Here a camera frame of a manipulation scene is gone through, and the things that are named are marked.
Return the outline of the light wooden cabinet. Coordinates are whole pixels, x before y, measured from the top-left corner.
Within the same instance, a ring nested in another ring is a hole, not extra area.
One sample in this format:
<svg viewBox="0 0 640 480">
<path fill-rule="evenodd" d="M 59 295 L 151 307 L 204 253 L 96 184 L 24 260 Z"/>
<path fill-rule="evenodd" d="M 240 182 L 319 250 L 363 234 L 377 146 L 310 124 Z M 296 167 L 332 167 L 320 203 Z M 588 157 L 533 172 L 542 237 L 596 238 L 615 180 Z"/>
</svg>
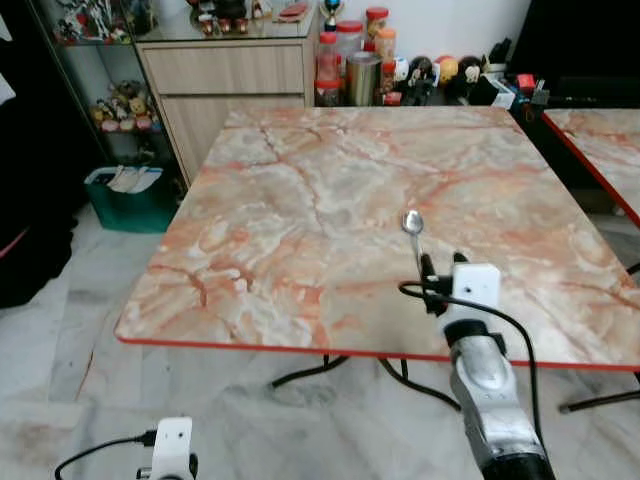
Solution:
<svg viewBox="0 0 640 480">
<path fill-rule="evenodd" d="M 310 9 L 296 23 L 251 20 L 244 35 L 206 36 L 179 14 L 134 42 L 186 183 L 229 113 L 312 105 L 321 23 Z"/>
</svg>

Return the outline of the black toy figurine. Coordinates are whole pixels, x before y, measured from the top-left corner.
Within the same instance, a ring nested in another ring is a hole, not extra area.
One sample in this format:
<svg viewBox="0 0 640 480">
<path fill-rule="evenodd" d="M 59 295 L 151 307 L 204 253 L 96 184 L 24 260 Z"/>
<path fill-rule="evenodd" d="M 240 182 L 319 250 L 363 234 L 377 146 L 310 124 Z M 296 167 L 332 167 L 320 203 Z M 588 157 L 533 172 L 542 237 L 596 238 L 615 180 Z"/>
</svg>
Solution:
<svg viewBox="0 0 640 480">
<path fill-rule="evenodd" d="M 477 82 L 480 81 L 485 61 L 483 58 L 466 56 L 460 61 L 460 70 L 454 78 L 454 96 L 465 99 Z"/>
<path fill-rule="evenodd" d="M 434 64 L 430 58 L 419 56 L 410 63 L 410 73 L 404 82 L 404 105 L 425 105 L 434 82 Z"/>
</svg>

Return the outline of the small white box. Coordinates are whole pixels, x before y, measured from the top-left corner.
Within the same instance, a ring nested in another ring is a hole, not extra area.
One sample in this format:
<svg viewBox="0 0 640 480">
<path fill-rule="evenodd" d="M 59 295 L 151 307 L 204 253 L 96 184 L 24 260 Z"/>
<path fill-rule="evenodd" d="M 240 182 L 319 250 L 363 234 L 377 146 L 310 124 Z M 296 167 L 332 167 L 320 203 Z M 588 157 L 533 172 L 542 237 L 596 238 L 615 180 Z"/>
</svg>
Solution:
<svg viewBox="0 0 640 480">
<path fill-rule="evenodd" d="M 509 110 L 516 104 L 517 91 L 512 90 L 503 79 L 489 79 L 490 84 L 494 87 L 494 99 L 490 101 L 490 105 L 494 108 L 502 108 Z"/>
</svg>

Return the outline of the blue globe trophy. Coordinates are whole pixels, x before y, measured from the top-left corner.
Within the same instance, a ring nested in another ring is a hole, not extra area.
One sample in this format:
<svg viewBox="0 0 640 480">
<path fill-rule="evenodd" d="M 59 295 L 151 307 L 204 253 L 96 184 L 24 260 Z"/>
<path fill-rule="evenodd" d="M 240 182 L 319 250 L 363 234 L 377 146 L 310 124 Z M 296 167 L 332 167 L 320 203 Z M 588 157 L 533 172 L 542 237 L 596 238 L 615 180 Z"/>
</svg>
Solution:
<svg viewBox="0 0 640 480">
<path fill-rule="evenodd" d="M 325 32 L 337 32 L 338 15 L 342 9 L 342 0 L 321 0 L 323 6 Z"/>
</svg>

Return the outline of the yellow toy figurine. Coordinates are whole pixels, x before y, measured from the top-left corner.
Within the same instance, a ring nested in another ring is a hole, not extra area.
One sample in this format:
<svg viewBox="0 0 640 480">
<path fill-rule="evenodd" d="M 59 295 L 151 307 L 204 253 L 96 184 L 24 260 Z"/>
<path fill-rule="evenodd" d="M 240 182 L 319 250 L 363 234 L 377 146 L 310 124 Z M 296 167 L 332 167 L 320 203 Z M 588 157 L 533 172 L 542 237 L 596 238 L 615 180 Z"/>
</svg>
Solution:
<svg viewBox="0 0 640 480">
<path fill-rule="evenodd" d="M 452 55 L 442 55 L 435 60 L 436 84 L 448 86 L 454 77 L 460 72 L 460 60 Z"/>
</svg>

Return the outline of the tall red lid jar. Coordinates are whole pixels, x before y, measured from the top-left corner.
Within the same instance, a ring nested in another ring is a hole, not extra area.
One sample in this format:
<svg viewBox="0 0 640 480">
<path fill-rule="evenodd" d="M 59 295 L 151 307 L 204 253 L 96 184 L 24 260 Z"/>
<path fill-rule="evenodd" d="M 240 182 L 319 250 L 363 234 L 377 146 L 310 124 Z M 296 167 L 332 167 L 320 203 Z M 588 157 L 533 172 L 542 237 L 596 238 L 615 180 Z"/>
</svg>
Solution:
<svg viewBox="0 0 640 480">
<path fill-rule="evenodd" d="M 340 104 L 340 54 L 337 35 L 323 32 L 317 37 L 315 50 L 314 101 L 317 108 L 334 108 Z"/>
</svg>

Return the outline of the silver metal spoon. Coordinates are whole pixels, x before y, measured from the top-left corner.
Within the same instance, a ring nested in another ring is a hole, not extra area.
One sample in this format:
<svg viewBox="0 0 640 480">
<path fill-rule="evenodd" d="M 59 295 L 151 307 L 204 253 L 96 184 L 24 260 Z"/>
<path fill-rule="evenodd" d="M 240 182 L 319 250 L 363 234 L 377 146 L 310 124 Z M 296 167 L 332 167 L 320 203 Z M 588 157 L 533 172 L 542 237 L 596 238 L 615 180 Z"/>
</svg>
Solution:
<svg viewBox="0 0 640 480">
<path fill-rule="evenodd" d="M 413 265 L 417 269 L 417 273 L 419 276 L 422 275 L 422 264 L 421 264 L 421 244 L 420 244 L 420 236 L 422 233 L 422 229 L 424 229 L 424 221 L 422 221 L 422 216 L 420 211 L 417 210 L 408 210 L 406 214 L 403 215 L 402 218 L 402 230 L 404 233 L 410 237 L 410 247 L 412 250 L 412 260 Z"/>
</svg>

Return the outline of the black television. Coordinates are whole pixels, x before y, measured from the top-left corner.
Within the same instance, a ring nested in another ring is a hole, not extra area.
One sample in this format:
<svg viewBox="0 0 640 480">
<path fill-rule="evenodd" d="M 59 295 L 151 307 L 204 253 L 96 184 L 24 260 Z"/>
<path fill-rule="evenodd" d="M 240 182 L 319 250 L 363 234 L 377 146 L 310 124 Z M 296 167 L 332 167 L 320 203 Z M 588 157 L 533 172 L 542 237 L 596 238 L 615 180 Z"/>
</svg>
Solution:
<svg viewBox="0 0 640 480">
<path fill-rule="evenodd" d="M 543 81 L 550 108 L 639 108 L 640 1 L 531 0 L 508 70 Z"/>
</svg>

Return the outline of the steel thermos flask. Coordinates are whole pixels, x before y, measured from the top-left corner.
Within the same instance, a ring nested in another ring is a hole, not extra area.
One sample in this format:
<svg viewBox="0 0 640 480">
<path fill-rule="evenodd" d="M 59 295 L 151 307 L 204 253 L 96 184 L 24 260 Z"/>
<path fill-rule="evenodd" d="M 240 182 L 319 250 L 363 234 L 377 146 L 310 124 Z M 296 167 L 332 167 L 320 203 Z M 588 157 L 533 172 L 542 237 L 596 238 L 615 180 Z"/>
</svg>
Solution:
<svg viewBox="0 0 640 480">
<path fill-rule="evenodd" d="M 353 52 L 346 59 L 347 102 L 357 108 L 374 104 L 380 84 L 381 59 L 375 52 Z"/>
</svg>

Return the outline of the orange filled jar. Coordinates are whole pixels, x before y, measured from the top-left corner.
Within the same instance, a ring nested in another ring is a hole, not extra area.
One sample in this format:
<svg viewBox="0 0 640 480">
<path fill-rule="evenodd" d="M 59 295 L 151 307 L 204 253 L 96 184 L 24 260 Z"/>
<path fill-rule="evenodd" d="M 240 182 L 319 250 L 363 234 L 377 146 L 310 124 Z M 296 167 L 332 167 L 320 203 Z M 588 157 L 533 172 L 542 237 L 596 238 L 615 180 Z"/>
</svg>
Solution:
<svg viewBox="0 0 640 480">
<path fill-rule="evenodd" d="M 379 56 L 381 63 L 396 63 L 397 38 L 396 29 L 385 26 L 378 29 L 372 36 L 375 54 Z"/>
</svg>

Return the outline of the glass display shelf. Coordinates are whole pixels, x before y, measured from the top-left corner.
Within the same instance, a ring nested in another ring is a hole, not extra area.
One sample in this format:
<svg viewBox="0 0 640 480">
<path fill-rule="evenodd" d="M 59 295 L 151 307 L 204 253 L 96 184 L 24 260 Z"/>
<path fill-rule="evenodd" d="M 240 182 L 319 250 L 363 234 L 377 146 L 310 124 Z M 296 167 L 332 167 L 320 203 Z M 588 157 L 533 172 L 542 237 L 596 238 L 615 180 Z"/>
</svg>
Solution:
<svg viewBox="0 0 640 480">
<path fill-rule="evenodd" d="M 179 165 L 136 42 L 157 27 L 154 0 L 24 0 L 70 87 L 104 166 Z"/>
</svg>

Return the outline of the green plastic bin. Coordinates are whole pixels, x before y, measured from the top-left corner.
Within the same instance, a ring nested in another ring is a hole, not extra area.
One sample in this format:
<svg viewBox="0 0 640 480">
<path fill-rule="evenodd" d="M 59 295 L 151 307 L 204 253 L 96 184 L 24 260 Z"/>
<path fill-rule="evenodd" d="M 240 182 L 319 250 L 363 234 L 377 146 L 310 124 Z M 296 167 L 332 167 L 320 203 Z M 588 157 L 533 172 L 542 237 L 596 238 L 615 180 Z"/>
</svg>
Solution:
<svg viewBox="0 0 640 480">
<path fill-rule="evenodd" d="M 177 214 L 177 178 L 161 166 L 101 166 L 83 180 L 101 227 L 164 233 Z"/>
</svg>

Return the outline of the clear red lid jar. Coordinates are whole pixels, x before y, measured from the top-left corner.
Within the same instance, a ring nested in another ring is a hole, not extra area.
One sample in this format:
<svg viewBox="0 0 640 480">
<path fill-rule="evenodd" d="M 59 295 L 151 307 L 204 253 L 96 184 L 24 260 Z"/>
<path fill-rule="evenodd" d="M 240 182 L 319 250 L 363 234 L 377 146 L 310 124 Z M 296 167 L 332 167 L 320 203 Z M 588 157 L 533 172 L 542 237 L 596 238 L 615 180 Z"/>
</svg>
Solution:
<svg viewBox="0 0 640 480">
<path fill-rule="evenodd" d="M 366 40 L 364 23 L 358 20 L 339 20 L 335 23 L 335 36 L 337 36 L 337 50 L 344 58 L 364 50 Z"/>
</svg>

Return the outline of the flat red tray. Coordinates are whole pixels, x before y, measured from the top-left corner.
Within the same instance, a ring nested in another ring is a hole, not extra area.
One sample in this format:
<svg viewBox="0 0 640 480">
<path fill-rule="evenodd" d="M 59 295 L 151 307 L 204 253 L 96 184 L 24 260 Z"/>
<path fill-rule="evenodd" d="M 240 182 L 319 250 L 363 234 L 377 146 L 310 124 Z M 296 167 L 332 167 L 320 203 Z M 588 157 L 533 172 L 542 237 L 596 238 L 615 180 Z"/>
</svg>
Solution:
<svg viewBox="0 0 640 480">
<path fill-rule="evenodd" d="M 283 6 L 278 13 L 274 15 L 275 23 L 300 23 L 302 19 L 306 18 L 310 10 L 310 4 L 308 3 L 292 3 L 288 6 Z"/>
</svg>

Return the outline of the small red lid jar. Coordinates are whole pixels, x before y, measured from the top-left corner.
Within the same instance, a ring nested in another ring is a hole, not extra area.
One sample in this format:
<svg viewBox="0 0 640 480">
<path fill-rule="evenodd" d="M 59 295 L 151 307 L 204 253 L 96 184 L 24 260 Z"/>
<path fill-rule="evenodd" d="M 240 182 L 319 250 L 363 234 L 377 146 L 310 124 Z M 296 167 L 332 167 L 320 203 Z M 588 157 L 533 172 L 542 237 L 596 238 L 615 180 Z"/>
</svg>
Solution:
<svg viewBox="0 0 640 480">
<path fill-rule="evenodd" d="M 375 35 L 379 29 L 387 27 L 390 10 L 385 6 L 369 6 L 365 10 L 366 31 Z"/>
</svg>

